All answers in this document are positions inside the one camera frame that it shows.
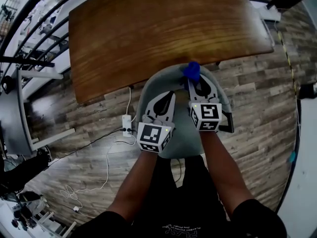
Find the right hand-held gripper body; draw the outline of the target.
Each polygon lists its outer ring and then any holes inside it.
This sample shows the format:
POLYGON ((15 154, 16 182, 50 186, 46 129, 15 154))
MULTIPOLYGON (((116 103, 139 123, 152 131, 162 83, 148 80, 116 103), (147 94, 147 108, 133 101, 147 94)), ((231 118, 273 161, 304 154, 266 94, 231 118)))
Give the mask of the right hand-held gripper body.
POLYGON ((190 118, 197 131, 217 131, 222 121, 222 104, 218 98, 192 98, 189 102, 190 118))

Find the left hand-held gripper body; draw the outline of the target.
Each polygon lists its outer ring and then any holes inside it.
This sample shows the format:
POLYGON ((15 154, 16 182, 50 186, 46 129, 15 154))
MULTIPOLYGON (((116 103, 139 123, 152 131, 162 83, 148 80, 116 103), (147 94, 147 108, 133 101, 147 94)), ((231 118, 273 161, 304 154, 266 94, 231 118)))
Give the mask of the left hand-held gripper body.
POLYGON ((172 138, 175 124, 151 117, 142 117, 138 123, 137 143, 141 150, 161 153, 172 138))

